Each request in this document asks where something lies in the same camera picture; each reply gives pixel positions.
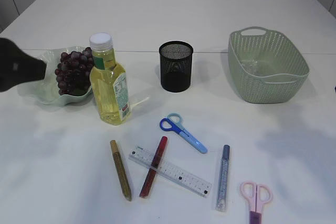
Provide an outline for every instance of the clear glass dish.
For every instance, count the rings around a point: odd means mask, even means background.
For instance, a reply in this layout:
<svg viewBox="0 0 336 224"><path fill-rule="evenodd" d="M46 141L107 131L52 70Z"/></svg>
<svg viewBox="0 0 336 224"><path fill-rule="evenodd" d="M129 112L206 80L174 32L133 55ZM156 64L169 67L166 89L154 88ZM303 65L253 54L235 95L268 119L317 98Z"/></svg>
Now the clear glass dish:
<svg viewBox="0 0 336 224"><path fill-rule="evenodd" d="M59 95L55 75L55 69L60 63L60 55L62 52L70 53L72 51L83 51L84 49L85 47L73 46L45 51L42 55L37 57L47 63L44 80L27 82L18 85L18 94L23 97L32 97L42 104L57 106L64 106L68 103L81 102L85 100L85 98L92 93L91 86L84 95L79 97L69 94Z"/></svg>

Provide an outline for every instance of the white bottle cap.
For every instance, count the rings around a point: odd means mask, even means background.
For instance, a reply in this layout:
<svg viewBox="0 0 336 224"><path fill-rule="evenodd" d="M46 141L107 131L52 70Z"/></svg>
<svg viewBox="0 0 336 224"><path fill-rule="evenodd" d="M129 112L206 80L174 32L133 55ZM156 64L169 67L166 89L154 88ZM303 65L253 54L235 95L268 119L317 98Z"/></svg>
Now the white bottle cap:
<svg viewBox="0 0 336 224"><path fill-rule="evenodd" d="M113 48L112 37L108 33L97 33L90 37L92 51L103 52Z"/></svg>

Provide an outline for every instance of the cooking oil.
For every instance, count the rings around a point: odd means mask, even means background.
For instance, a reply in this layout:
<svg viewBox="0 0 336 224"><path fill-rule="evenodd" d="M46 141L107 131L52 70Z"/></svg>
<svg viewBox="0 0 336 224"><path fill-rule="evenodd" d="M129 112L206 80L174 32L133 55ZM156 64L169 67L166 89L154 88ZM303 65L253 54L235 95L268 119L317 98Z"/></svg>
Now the cooking oil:
<svg viewBox="0 0 336 224"><path fill-rule="evenodd" d="M126 72L115 61L109 34L92 35L90 47L95 62L90 81L100 118L113 125L121 124L131 113Z"/></svg>

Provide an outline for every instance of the white ruler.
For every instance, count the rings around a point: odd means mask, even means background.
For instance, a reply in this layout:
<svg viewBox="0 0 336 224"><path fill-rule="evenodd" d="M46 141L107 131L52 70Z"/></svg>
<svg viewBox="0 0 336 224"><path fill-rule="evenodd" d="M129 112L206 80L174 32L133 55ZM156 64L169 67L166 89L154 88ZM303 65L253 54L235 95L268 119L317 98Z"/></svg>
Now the white ruler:
<svg viewBox="0 0 336 224"><path fill-rule="evenodd" d="M137 162L138 164L145 166L147 168L152 168L158 174L163 177L175 182L194 193L197 193L203 197L207 197L210 189L211 183L183 170L176 165L169 163L168 161L162 159L158 168L151 166L154 154L147 150L137 146L131 153L130 159Z"/></svg>

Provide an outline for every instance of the white table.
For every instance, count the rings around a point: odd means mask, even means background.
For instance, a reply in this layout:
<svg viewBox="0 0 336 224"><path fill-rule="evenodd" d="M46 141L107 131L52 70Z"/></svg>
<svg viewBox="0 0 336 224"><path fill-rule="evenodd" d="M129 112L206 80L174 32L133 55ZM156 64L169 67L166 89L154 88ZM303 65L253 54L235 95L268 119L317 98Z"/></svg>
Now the white table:
<svg viewBox="0 0 336 224"><path fill-rule="evenodd" d="M336 55L304 55L308 80L292 100L273 105L237 96L226 54L194 54L192 85L182 93L161 88L157 53L116 57L127 72L131 104L138 104L120 126L103 123L90 99L56 108L20 97L16 88L0 94L0 223L246 224L247 204L238 186L254 180L274 194L263 223L334 224ZM171 112L183 116L207 154L159 128ZM136 145L155 152L162 135L169 138L165 159L213 183L208 198L160 176L148 199L138 197L147 169L127 156ZM124 156L131 202L121 193L111 139ZM231 146L231 156L223 214L214 203L224 144Z"/></svg>
<svg viewBox="0 0 336 224"><path fill-rule="evenodd" d="M107 31L119 51L182 40L196 52L226 52L229 34L249 26L283 32L304 54L336 54L336 19L317 0L37 0L1 36L55 49Z"/></svg>

